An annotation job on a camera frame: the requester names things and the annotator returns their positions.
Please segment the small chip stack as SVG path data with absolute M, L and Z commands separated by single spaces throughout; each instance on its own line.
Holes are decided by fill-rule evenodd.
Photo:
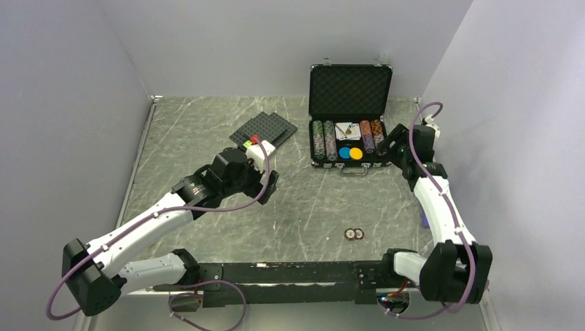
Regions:
M 374 142 L 375 142 L 375 148 L 376 150 L 379 150 L 380 145 L 383 143 L 384 141 L 384 135 L 383 134 L 376 134 L 374 137 Z

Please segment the purple chip stack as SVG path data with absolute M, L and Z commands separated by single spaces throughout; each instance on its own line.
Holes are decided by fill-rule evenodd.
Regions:
M 362 136 L 362 141 L 364 145 L 364 151 L 366 154 L 372 154 L 375 152 L 375 142 L 371 134 L 364 134 Z

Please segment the red chip stack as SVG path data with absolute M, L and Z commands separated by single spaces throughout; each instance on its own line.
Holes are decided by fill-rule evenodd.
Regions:
M 363 120 L 359 122 L 360 132 L 362 136 L 372 135 L 370 121 Z

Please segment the purple-grey chip stack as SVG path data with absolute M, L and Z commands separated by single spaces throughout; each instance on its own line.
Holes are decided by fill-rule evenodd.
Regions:
M 325 147 L 326 147 L 326 155 L 327 157 L 336 159 L 337 158 L 337 148 L 336 148 L 336 143 L 335 143 L 335 137 L 334 136 L 326 136 L 324 138 L 325 141 Z

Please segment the dark green chip stack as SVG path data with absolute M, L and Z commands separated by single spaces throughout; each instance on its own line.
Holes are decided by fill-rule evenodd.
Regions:
M 323 130 L 326 139 L 335 140 L 335 124 L 332 121 L 324 121 Z

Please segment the grey chip stack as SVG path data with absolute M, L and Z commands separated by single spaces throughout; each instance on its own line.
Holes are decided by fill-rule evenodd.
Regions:
M 326 154 L 324 137 L 313 137 L 313 147 L 315 154 Z

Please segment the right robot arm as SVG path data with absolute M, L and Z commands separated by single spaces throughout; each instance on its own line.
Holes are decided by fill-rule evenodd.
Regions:
M 428 257 L 389 249 L 382 259 L 381 279 L 392 287 L 412 281 L 427 301 L 477 304 L 487 288 L 493 253 L 464 225 L 449 191 L 448 174 L 434 160 L 434 142 L 433 128 L 398 124 L 381 143 L 420 203 L 434 243 Z

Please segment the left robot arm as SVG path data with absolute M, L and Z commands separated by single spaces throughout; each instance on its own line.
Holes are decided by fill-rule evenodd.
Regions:
M 275 150 L 268 141 L 225 148 L 212 163 L 180 179 L 152 207 L 119 228 L 87 243 L 73 239 L 65 244 L 62 282 L 78 304 L 76 311 L 95 316 L 123 295 L 155 285 L 192 288 L 199 280 L 200 266 L 189 251 L 175 249 L 141 261 L 135 257 L 205 213 L 236 210 L 220 208 L 221 202 L 232 195 L 250 197 L 240 209 L 255 202 L 267 203 L 279 178 L 270 168 Z

